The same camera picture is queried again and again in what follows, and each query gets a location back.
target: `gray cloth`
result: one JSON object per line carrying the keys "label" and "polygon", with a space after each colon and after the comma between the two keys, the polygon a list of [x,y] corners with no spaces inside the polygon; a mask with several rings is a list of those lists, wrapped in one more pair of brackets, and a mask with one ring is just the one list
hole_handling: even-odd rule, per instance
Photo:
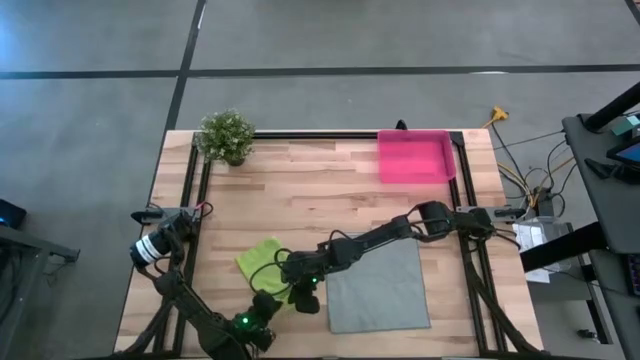
{"label": "gray cloth", "polygon": [[417,241],[398,240],[327,277],[331,332],[429,328]]}

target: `lime green towel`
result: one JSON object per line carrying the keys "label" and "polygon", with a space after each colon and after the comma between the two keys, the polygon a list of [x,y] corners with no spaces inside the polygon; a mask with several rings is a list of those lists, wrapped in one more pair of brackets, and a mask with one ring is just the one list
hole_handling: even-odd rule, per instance
{"label": "lime green towel", "polygon": [[[243,253],[236,258],[236,263],[240,267],[240,271],[244,274],[244,277],[251,279],[251,275],[255,273],[261,266],[272,263],[273,255],[276,251],[282,248],[280,240],[276,238],[269,238],[249,251]],[[286,254],[279,255],[279,260],[284,260]],[[280,269],[276,265],[267,266],[260,270],[260,272],[253,279],[253,287],[256,290],[263,289],[268,293],[274,294],[287,285],[280,281]],[[289,296],[290,290],[287,290],[281,294],[275,295],[276,300],[285,300]]]}

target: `potted plant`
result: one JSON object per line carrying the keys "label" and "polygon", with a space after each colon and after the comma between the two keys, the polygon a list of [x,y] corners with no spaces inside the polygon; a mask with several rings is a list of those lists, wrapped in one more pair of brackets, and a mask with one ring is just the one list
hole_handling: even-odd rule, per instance
{"label": "potted plant", "polygon": [[196,144],[207,160],[240,166],[251,153],[255,127],[234,109],[205,116],[200,129]]}

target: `gray floor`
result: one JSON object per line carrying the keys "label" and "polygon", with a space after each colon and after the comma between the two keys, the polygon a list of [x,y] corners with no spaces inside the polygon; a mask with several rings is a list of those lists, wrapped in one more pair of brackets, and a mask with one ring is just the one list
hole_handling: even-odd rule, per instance
{"label": "gray floor", "polygon": [[[2,2],[0,71],[178,69],[195,4]],[[210,0],[201,25],[193,69],[640,63],[640,27],[623,0]],[[261,129],[380,128],[400,118],[411,127],[469,128],[484,124],[498,104],[511,113],[498,129],[514,142],[559,130],[564,116],[597,110],[639,75],[190,79],[177,128],[194,129],[207,112],[229,107]],[[39,288],[32,330],[21,335],[14,358],[111,351],[131,271],[128,246],[139,233],[129,213],[147,200],[175,84],[0,81],[0,198],[29,210],[27,231],[82,248],[52,288]],[[512,151],[526,171],[544,166],[561,140]],[[496,155],[507,162],[503,152]],[[570,151],[556,163],[568,157]],[[595,219],[577,173],[563,194],[564,220],[581,226]],[[592,328],[584,303],[534,305],[547,350],[622,357],[619,346],[576,337],[575,330]]]}

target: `pink bin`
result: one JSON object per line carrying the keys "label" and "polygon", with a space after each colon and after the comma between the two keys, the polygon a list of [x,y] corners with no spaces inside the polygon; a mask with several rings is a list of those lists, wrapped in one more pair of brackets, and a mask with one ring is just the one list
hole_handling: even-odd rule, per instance
{"label": "pink bin", "polygon": [[382,130],[378,154],[383,183],[437,184],[456,176],[447,131]]}

